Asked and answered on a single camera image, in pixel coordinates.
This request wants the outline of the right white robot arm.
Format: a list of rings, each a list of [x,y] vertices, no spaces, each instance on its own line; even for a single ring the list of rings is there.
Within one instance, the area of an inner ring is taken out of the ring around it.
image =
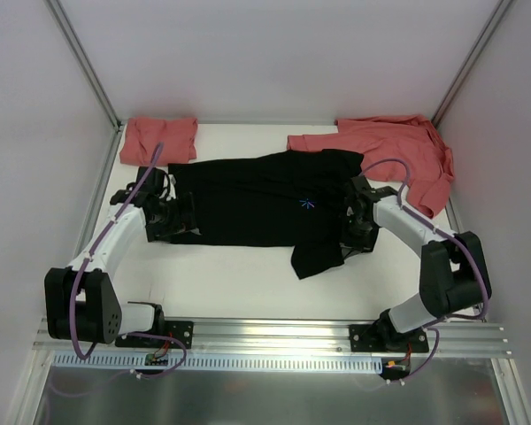
[[[373,324],[352,328],[352,350],[399,352],[416,342],[425,326],[488,304],[492,289],[475,233],[439,229],[403,203],[395,189],[375,189],[363,176],[347,184],[344,204],[341,247],[345,258],[372,252],[385,228],[420,260],[417,293],[382,312]]]

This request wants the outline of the black t shirt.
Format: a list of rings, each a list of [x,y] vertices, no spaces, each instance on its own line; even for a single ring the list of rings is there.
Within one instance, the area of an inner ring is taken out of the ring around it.
[[[171,164],[177,194],[191,194],[197,233],[173,244],[290,247],[300,279],[340,267],[345,186],[361,173],[353,151],[284,151],[259,158]]]

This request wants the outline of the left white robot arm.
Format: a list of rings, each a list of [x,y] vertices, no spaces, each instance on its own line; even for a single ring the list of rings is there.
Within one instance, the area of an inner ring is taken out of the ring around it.
[[[66,267],[44,278],[50,337],[73,343],[111,344],[133,334],[147,346],[161,344],[166,325],[161,305],[121,303],[112,281],[130,244],[198,230],[191,193],[176,193],[175,180],[163,170],[141,167],[135,182],[110,199],[108,216],[83,251]]]

